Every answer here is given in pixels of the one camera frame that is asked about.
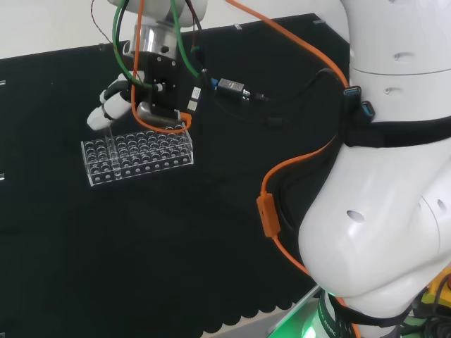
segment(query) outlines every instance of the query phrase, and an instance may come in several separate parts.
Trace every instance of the yellow object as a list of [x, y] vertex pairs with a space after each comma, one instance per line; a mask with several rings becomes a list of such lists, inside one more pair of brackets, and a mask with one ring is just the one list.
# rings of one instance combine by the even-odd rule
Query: yellow object
[[[442, 271], [428, 286], [428, 291], [423, 295], [421, 300], [424, 304], [432, 304], [435, 301], [435, 296], [437, 295], [438, 287], [446, 275], [451, 273], [451, 268], [446, 268]], [[448, 283], [443, 287], [442, 293], [440, 294], [440, 300], [438, 301], [440, 305], [447, 306], [451, 308], [451, 289]]]

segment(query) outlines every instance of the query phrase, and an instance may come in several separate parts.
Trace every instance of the blue connector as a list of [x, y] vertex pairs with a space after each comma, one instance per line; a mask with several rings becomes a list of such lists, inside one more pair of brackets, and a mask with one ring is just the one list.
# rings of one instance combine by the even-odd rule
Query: blue connector
[[216, 89], [216, 87], [218, 86], [218, 83], [219, 83], [219, 80], [211, 78], [211, 88], [213, 90]]
[[357, 95], [357, 94], [360, 94], [360, 91], [361, 91], [360, 87], [350, 87], [350, 88], [345, 89], [345, 95], [348, 95], [348, 96]]
[[367, 116], [369, 117], [373, 116], [373, 111], [369, 108], [368, 102], [363, 102], [362, 107]]

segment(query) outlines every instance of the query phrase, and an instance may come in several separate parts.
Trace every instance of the screw hole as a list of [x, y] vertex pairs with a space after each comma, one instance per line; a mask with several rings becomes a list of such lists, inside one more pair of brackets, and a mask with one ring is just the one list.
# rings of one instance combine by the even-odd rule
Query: screw hole
[[441, 199], [437, 200], [438, 207], [444, 213], [446, 213], [446, 205], [443, 203]]
[[351, 218], [353, 221], [357, 223], [365, 222], [365, 217], [361, 213], [352, 210], [348, 210], [346, 213], [349, 216], [349, 218]]

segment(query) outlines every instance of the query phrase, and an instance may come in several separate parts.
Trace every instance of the orange cable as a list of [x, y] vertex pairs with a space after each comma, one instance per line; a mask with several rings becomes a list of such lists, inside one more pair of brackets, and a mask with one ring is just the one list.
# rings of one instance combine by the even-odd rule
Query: orange cable
[[[136, 27], [136, 48], [135, 48], [135, 63], [133, 65], [133, 76], [136, 77], [137, 71], [138, 71], [138, 65], [140, 62], [140, 42], [141, 42], [141, 24], [142, 24], [142, 12], [144, 11], [144, 0], [140, 0], [140, 10], [138, 12], [138, 21], [137, 21], [137, 27]], [[135, 95], [136, 95], [136, 89], [135, 85], [132, 85], [132, 112], [133, 116], [135, 117], [136, 121], [142, 125], [143, 127], [146, 127], [150, 130], [154, 130], [156, 132], [162, 132], [164, 134], [181, 134], [183, 132], [186, 132], [191, 127], [192, 118], [191, 115], [188, 113], [180, 113], [180, 116], [182, 120], [186, 122], [186, 127], [182, 129], [177, 130], [166, 130], [154, 127], [153, 125], [148, 125], [146, 122], [140, 119], [138, 116], [138, 113], [136, 111], [136, 101], [135, 101]]]
[[290, 253], [283, 247], [283, 245], [280, 243], [279, 238], [277, 236], [273, 237], [274, 243], [276, 243], [277, 247], [282, 251], [282, 253], [290, 260], [291, 263], [297, 266], [299, 270], [301, 270], [303, 273], [305, 273], [307, 276], [310, 276], [309, 271], [303, 266], [301, 263], [296, 261], [293, 256], [290, 255]]
[[[317, 58], [322, 60], [330, 69], [332, 69], [335, 72], [335, 74], [337, 74], [337, 76], [340, 78], [340, 81], [343, 83], [343, 86], [345, 88], [349, 87], [349, 82], [347, 81], [345, 74], [343, 74], [341, 69], [329, 57], [327, 57], [327, 55], [325, 55], [322, 51], [318, 50], [317, 48], [315, 48], [311, 44], [307, 43], [303, 39], [297, 37], [296, 35], [291, 33], [289, 30], [286, 30], [284, 27], [282, 27], [278, 23], [274, 22], [270, 18], [267, 18], [266, 16], [236, 2], [236, 0], [225, 0], [225, 2], [264, 21], [267, 25], [271, 26], [273, 29], [277, 30], [279, 33], [285, 35], [288, 39], [292, 40], [293, 42], [295, 42], [302, 48], [306, 49], [307, 51], [313, 53], [313, 55], [315, 55]], [[327, 145], [325, 145], [323, 148], [321, 148], [317, 151], [314, 151], [310, 154], [291, 158], [290, 160], [286, 160], [285, 162], [282, 162], [279, 165], [277, 165], [276, 167], [274, 167], [273, 169], [271, 169], [266, 174], [266, 176], [263, 180], [263, 183], [261, 185], [261, 195], [265, 196], [268, 194], [268, 192], [266, 191], [268, 181], [276, 172], [278, 172], [280, 169], [284, 168], [285, 166], [292, 165], [292, 164], [298, 163], [298, 162], [303, 162], [303, 161], [307, 160], [308, 158], [311, 158], [312, 156], [321, 153], [325, 148], [327, 148], [333, 142], [334, 139], [335, 139], [335, 137], [332, 138], [332, 140], [330, 140], [329, 143], [327, 143]], [[276, 246], [279, 248], [279, 250], [282, 252], [282, 254], [284, 254], [285, 257], [288, 258], [288, 260], [291, 263], [296, 265], [296, 267], [298, 267], [303, 273], [310, 275], [309, 271], [301, 263], [296, 261], [296, 259], [294, 259], [290, 255], [290, 253], [288, 253], [288, 251], [283, 247], [283, 245], [280, 243], [277, 235], [273, 237], [273, 241], [276, 244]], [[343, 299], [337, 298], [337, 300], [342, 306], [347, 306], [345, 301], [343, 301]], [[359, 331], [359, 328], [357, 327], [357, 325], [352, 323], [352, 328], [354, 329], [356, 338], [361, 338], [360, 331]]]
[[332, 142], [333, 142], [334, 139], [335, 139], [335, 137], [332, 138], [332, 140], [330, 140], [329, 143], [327, 143], [327, 145], [323, 146], [321, 149], [318, 149], [318, 150], [316, 150], [316, 151], [311, 152], [310, 154], [305, 154], [305, 155], [301, 155], [301, 156], [298, 156], [298, 157], [294, 157], [294, 158], [291, 158], [291, 159], [289, 159], [289, 160], [286, 160], [286, 161], [284, 161], [284, 162], [279, 163], [278, 165], [276, 165], [274, 168], [272, 168], [272, 169], [265, 175], [265, 177], [264, 177], [264, 179], [263, 179], [263, 183], [261, 183], [261, 193], [262, 193], [262, 194], [265, 194], [265, 193], [266, 193], [266, 188], [267, 188], [267, 186], [268, 186], [269, 180], [270, 180], [271, 177], [272, 177], [276, 172], [278, 172], [280, 169], [282, 169], [282, 168], [284, 168], [284, 167], [286, 167], [286, 166], [289, 166], [289, 165], [298, 163], [298, 162], [304, 162], [305, 160], [308, 160], [309, 158], [315, 156], [316, 154], [321, 153], [321, 152], [322, 152], [323, 150], [325, 150], [328, 146], [330, 146], [330, 144], [332, 144]]
[[331, 70], [333, 70], [335, 72], [335, 74], [337, 74], [337, 76], [340, 78], [340, 81], [343, 83], [345, 88], [349, 87], [349, 83], [345, 77], [345, 74], [343, 74], [341, 69], [336, 64], [334, 64], [334, 62], [332, 60], [330, 60], [329, 57], [327, 57], [327, 55], [325, 55], [322, 51], [313, 47], [311, 44], [305, 42], [303, 39], [297, 37], [296, 35], [291, 33], [289, 30], [285, 29], [278, 23], [275, 23], [270, 18], [267, 18], [266, 16], [250, 9], [249, 7], [246, 7], [243, 4], [240, 4], [239, 2], [236, 2], [236, 0], [225, 0], [225, 2], [229, 3], [230, 5], [232, 5], [236, 8], [239, 8], [240, 10], [242, 10], [252, 16], [255, 16], [256, 18], [260, 19], [261, 21], [264, 21], [267, 25], [270, 25], [272, 28], [277, 30], [279, 33], [285, 35], [288, 39], [292, 40], [296, 44], [299, 44], [302, 48], [306, 49], [307, 51], [309, 51], [310, 53], [315, 55], [317, 58], [322, 60]]

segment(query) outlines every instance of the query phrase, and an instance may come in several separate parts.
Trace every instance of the robotic hand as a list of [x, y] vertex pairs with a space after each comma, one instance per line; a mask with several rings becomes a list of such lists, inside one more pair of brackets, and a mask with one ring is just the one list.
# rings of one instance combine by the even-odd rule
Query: robotic hand
[[[138, 74], [144, 78], [144, 72]], [[100, 94], [102, 105], [95, 108], [87, 118], [87, 124], [92, 130], [103, 130], [131, 111], [129, 87], [124, 74], [120, 74], [118, 79]]]
[[[119, 5], [121, 0], [109, 0]], [[131, 0], [127, 11], [137, 13], [139, 0]], [[181, 27], [192, 25], [192, 13], [185, 0], [176, 0], [177, 13]], [[207, 0], [191, 0], [197, 17], [205, 16]], [[171, 2], [152, 0], [144, 3], [141, 26], [140, 55], [141, 66], [146, 71], [139, 72], [139, 78], [153, 84], [151, 89], [138, 90], [139, 106], [137, 113], [141, 120], [152, 125], [171, 125], [181, 121], [180, 110], [176, 106], [178, 92], [177, 38], [173, 24]], [[133, 57], [135, 38], [124, 47], [123, 55]], [[94, 109], [87, 119], [93, 130], [103, 130], [115, 120], [131, 111], [130, 84], [128, 79], [119, 75], [100, 96], [102, 106]]]

